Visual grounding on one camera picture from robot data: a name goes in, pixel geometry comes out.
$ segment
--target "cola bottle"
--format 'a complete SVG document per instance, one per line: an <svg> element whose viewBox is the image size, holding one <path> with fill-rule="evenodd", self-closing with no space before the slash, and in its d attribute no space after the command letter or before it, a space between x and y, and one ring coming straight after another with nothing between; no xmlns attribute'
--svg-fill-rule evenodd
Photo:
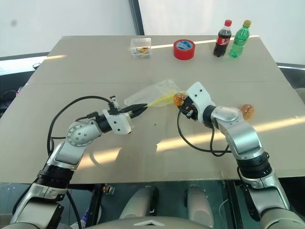
<svg viewBox="0 0 305 229"><path fill-rule="evenodd" d="M232 35L230 29L231 24L231 20L225 20L224 27L218 32L218 37L214 48L214 55L217 57L223 56L227 50L227 46Z"/></svg>

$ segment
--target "bottle label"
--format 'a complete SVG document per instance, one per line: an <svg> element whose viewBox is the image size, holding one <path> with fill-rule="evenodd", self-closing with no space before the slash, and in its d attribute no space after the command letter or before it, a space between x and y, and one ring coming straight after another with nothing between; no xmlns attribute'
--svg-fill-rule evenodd
<svg viewBox="0 0 305 229"><path fill-rule="evenodd" d="M217 37L217 44L219 45L228 45L230 41L230 38L222 38L220 36Z"/></svg>
<svg viewBox="0 0 305 229"><path fill-rule="evenodd" d="M247 40L241 40L238 39L237 37L234 38L234 44L238 45L238 46L244 46L244 44L246 44Z"/></svg>

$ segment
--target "yellow bottle cap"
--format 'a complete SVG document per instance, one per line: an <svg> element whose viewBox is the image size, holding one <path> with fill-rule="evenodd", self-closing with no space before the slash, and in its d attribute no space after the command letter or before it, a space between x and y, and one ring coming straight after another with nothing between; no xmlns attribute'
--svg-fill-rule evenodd
<svg viewBox="0 0 305 229"><path fill-rule="evenodd" d="M251 21L250 20L245 20L243 26L244 27L250 27Z"/></svg>

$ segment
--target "red tape roll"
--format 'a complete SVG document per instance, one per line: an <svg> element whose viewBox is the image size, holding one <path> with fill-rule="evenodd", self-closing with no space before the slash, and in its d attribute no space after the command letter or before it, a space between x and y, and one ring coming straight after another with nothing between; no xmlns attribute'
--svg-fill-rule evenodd
<svg viewBox="0 0 305 229"><path fill-rule="evenodd" d="M189 60L194 56L195 44L186 39L177 40L173 44L173 55L179 60Z"/></svg>

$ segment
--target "red bottle cap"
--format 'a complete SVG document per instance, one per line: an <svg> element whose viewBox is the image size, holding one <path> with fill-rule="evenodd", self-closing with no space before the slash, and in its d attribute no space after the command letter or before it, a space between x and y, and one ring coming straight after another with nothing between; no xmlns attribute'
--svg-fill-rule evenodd
<svg viewBox="0 0 305 229"><path fill-rule="evenodd" d="M225 20L224 25L225 26L231 26L232 21L231 20Z"/></svg>

